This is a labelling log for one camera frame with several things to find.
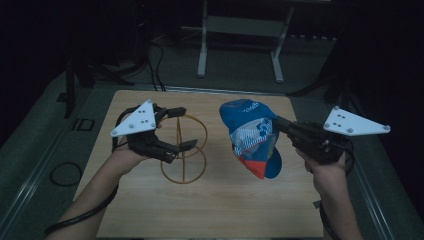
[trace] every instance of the cap brim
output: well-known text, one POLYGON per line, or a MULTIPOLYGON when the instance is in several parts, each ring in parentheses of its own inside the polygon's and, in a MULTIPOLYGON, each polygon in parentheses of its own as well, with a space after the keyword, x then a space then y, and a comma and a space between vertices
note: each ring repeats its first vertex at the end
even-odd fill
POLYGON ((268 159, 265 169, 265 177, 272 179, 278 176, 281 172, 281 167, 283 163, 281 160, 281 155, 278 152, 277 148, 274 147, 272 156, 268 159))

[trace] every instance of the wooden board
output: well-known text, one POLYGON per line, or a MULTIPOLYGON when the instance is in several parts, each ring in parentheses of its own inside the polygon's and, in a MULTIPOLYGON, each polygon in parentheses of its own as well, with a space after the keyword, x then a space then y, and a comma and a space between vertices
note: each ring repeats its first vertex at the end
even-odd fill
MULTIPOLYGON (((228 129, 221 121, 221 104, 250 98, 266 104, 274 113, 295 120, 290 100, 281 96, 117 91, 87 163, 76 196, 111 152, 111 130, 127 108, 151 99, 160 107, 187 108, 187 115, 207 129, 204 156, 197 153, 185 160, 185 180, 204 174, 189 184, 169 181, 160 161, 143 161, 120 182, 119 192, 109 205, 98 237, 143 238, 259 238, 320 237, 322 224, 313 202, 319 200, 312 175, 295 153, 290 140, 280 134, 276 144, 282 172, 274 179, 258 179, 234 156, 228 129)), ((165 142, 176 142, 176 119, 162 122, 156 130, 165 142)), ((181 118, 183 141, 205 140, 203 127, 181 118)), ((166 174, 182 180, 182 162, 163 164, 166 174)))

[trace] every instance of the baseball cap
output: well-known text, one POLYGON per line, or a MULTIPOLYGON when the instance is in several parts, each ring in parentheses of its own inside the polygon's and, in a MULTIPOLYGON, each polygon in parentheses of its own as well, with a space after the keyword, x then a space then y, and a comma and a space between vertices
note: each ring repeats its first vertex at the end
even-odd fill
POLYGON ((278 176, 282 168, 281 155, 275 148, 279 131, 272 127, 272 119, 278 116, 251 99, 224 103, 219 113, 239 161, 260 179, 278 176))

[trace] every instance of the white mounting plate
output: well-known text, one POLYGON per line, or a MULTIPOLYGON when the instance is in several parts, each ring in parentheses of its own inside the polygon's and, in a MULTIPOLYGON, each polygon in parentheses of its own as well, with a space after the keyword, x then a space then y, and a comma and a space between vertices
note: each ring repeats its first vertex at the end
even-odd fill
POLYGON ((145 101, 130 116, 122 121, 110 135, 118 137, 138 132, 145 132, 156 128, 155 112, 150 99, 145 101))
POLYGON ((381 125, 361 116, 334 107, 323 126, 324 130, 346 136, 389 133, 389 125, 381 125))

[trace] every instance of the table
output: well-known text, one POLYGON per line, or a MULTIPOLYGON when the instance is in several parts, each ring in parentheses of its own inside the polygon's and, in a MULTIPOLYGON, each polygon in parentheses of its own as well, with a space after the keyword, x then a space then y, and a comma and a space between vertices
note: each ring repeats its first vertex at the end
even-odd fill
MULTIPOLYGON (((321 237, 319 210, 313 204, 319 200, 319 195, 313 187, 312 175, 306 172, 304 161, 284 134, 276 144, 283 158, 283 169, 274 179, 256 178, 235 158, 228 129, 218 110, 222 103, 240 98, 262 102, 277 115, 295 120, 290 100, 282 96, 117 91, 75 196, 109 156, 110 132, 118 116, 147 99, 168 109, 185 107, 187 115, 196 117, 206 126, 208 137, 202 151, 207 166, 198 180, 176 184, 164 177, 160 161, 143 161, 122 178, 98 237, 321 237)), ((156 131, 161 140, 171 144, 176 139, 173 124, 171 119, 165 120, 162 128, 156 131)), ((186 128, 183 125, 184 141, 193 137, 199 143, 205 140, 203 128, 198 123, 185 124, 186 128)), ((203 163, 201 154, 192 158, 196 157, 200 160, 193 162, 203 163)), ((172 164, 163 164, 168 168, 166 171, 172 173, 181 162, 175 159, 172 164)), ((187 169, 186 174, 198 170, 187 169)))
MULTIPOLYGON (((326 3, 331 0, 308 0, 307 3, 326 3)), ((199 64, 197 68, 197 76, 204 77, 206 75, 206 59, 207 59, 207 33, 221 32, 231 34, 245 34, 255 36, 275 37, 278 39, 277 46, 271 51, 271 62, 274 69, 275 81, 277 83, 284 82, 283 73, 279 56, 286 39, 287 30, 294 12, 294 5, 288 5, 288 12, 281 21, 248 19, 238 17, 223 17, 208 14, 208 0, 203 0, 203 20, 202 20, 202 45, 200 48, 199 64)))

